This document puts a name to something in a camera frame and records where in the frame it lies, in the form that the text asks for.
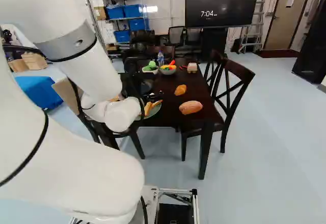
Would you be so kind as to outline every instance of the black cabinet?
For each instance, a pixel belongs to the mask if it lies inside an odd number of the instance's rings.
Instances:
[[[326,76],[326,0],[321,0],[293,73],[311,83]]]

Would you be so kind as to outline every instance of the dark wooden table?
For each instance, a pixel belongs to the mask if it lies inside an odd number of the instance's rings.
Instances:
[[[141,126],[174,127],[180,128],[189,123],[199,125],[202,128],[200,142],[200,165],[198,178],[205,177],[209,148],[214,132],[214,123],[221,121],[220,114],[216,111],[214,102],[202,73],[188,74],[186,69],[180,70],[180,65],[188,65],[194,62],[192,59],[176,59],[177,71],[173,75],[157,74],[153,90],[155,93],[164,92],[163,103],[160,111],[153,117],[142,122]],[[186,85],[187,91],[181,96],[175,96],[174,91],[178,85]],[[191,115],[183,115],[179,106],[187,101],[196,100],[202,103],[203,109]]]

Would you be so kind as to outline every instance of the water bottle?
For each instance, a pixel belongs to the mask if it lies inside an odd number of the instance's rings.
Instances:
[[[162,53],[161,50],[158,52],[157,62],[158,62],[158,66],[159,67],[161,67],[162,65],[164,65],[164,54]]]

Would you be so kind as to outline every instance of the door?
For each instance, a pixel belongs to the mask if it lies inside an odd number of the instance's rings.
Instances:
[[[264,49],[288,49],[306,0],[279,0]]]

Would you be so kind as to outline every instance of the blue box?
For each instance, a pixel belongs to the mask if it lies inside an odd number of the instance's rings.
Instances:
[[[130,30],[139,31],[139,30],[149,30],[149,21],[148,18],[145,19],[131,19],[129,20]]]
[[[117,42],[129,42],[130,41],[129,30],[114,32],[114,35],[116,36]]]
[[[127,18],[132,18],[132,17],[142,17],[143,16],[143,7],[140,4],[135,4],[135,5],[127,5],[123,6],[124,13]]]
[[[124,12],[122,7],[116,7],[113,9],[106,8],[106,9],[110,19],[124,18]]]

